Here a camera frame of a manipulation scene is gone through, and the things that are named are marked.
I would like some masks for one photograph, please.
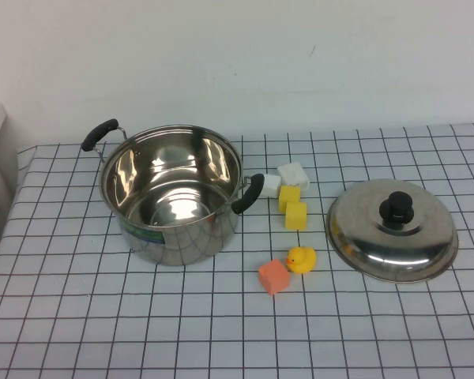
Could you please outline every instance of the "sponge cube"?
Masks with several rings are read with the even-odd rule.
[[[305,231],[307,228],[307,204],[287,203],[284,227],[293,231]]]
[[[265,181],[260,197],[279,197],[279,190],[281,188],[281,177],[278,175],[263,174]]]
[[[258,269],[258,280],[269,295],[274,295],[290,284],[290,273],[278,259],[274,259]]]
[[[299,202],[301,192],[302,190],[299,187],[281,186],[281,191],[279,192],[279,211],[285,213],[287,203]]]
[[[299,162],[284,164],[277,168],[281,181],[285,186],[297,186],[302,191],[309,189],[309,177]]]

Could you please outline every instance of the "yellow rubber duck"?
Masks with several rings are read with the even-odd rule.
[[[316,252],[312,247],[293,247],[288,251],[286,265],[295,274],[305,274],[316,265]]]

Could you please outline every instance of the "yellow sponge cube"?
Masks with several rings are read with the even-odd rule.
[[[302,190],[300,187],[281,186],[279,192],[279,212],[286,212],[287,203],[298,203]]]
[[[305,231],[307,227],[307,204],[287,203],[284,227],[293,231]]]

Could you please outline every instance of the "pot lid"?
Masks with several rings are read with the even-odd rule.
[[[399,180],[370,180],[343,193],[330,207],[327,229],[346,263],[392,282],[437,276],[458,250],[457,230],[441,201]]]

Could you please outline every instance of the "grid tablecloth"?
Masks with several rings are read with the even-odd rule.
[[[286,231],[277,200],[261,199],[224,251],[186,267],[128,250],[93,154],[67,144],[22,153],[33,159],[0,244],[0,378],[474,378],[474,124],[233,143],[246,174],[305,167],[307,230]],[[373,178],[438,196],[460,238],[453,267],[396,285],[331,250],[329,206]],[[268,296],[258,267],[298,244],[317,250],[315,270]]]

